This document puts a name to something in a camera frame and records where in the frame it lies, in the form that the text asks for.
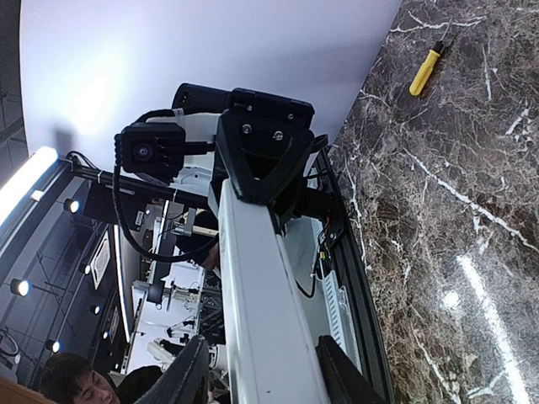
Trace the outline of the white remote control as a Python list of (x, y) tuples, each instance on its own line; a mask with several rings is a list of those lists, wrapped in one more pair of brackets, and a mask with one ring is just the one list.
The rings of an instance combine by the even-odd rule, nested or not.
[(218, 208), (227, 365), (234, 403), (327, 403), (296, 281), (269, 210), (230, 180)]

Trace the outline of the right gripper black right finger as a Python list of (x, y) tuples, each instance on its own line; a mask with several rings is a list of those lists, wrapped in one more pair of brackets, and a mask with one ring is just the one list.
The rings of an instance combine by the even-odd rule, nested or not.
[(366, 378), (331, 336), (325, 335), (318, 339), (316, 352), (331, 403), (379, 402), (379, 396)]

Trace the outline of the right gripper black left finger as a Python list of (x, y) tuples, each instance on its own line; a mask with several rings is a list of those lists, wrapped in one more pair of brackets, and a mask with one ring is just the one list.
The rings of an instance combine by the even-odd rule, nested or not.
[(209, 346), (195, 336), (141, 397), (143, 404), (206, 404), (209, 392)]

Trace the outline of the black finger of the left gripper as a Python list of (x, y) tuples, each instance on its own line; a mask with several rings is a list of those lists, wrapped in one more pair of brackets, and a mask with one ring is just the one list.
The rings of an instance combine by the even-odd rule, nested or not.
[(243, 202), (269, 205), (303, 173), (314, 134), (277, 120), (223, 113), (216, 146), (235, 195)]

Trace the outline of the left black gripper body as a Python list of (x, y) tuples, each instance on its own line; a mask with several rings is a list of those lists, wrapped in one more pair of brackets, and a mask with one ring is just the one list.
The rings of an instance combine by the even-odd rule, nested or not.
[[(218, 119), (223, 113), (233, 111), (247, 116), (277, 120), (309, 130), (311, 130), (310, 125), (315, 114), (314, 108), (309, 103), (292, 98), (243, 88), (235, 88), (227, 92), (189, 83), (180, 85), (173, 98), (173, 107), (182, 109), (186, 114), (217, 114)], [(274, 226), (284, 226), (294, 215), (298, 187), (302, 183), (303, 173), (297, 176), (274, 202), (261, 205), (269, 209)], [(222, 185), (226, 180), (232, 184), (216, 146), (211, 179), (211, 196), (214, 200), (221, 198)]]

